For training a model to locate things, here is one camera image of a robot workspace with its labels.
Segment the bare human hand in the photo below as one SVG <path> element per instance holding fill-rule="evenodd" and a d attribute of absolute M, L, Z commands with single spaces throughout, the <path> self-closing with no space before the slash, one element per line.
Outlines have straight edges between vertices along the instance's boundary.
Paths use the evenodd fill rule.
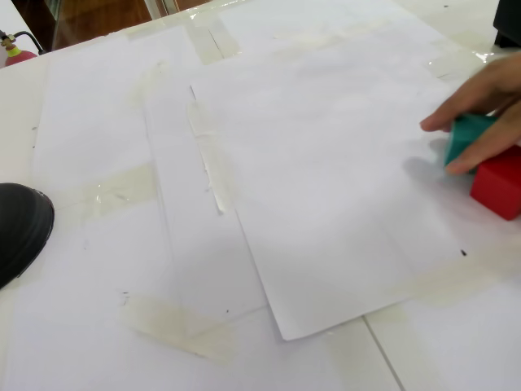
<path fill-rule="evenodd" d="M 497 120 L 446 166 L 451 174 L 465 174 L 520 141 L 519 52 L 494 60 L 469 78 L 420 127 L 446 131 L 456 118 L 469 113 L 492 113 Z"/>

